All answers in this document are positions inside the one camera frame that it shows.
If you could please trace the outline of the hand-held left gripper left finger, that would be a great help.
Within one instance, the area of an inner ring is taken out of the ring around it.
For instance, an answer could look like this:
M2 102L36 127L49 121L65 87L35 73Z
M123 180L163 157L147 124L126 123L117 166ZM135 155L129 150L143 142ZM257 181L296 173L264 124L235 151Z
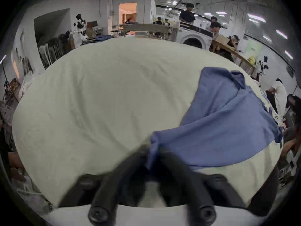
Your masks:
M92 225L113 226L122 185L145 165L148 154L149 146L142 145L112 171L79 176L64 193L59 208L90 204L87 218Z

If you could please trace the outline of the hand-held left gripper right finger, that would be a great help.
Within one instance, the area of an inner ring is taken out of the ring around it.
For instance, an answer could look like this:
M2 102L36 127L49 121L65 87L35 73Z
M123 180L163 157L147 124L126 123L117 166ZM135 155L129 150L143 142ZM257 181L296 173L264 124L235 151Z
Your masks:
M212 225L217 218L215 206L246 209L246 204L224 175L192 171L178 156L166 150L160 150L158 158L180 191L178 198L188 207L190 225Z

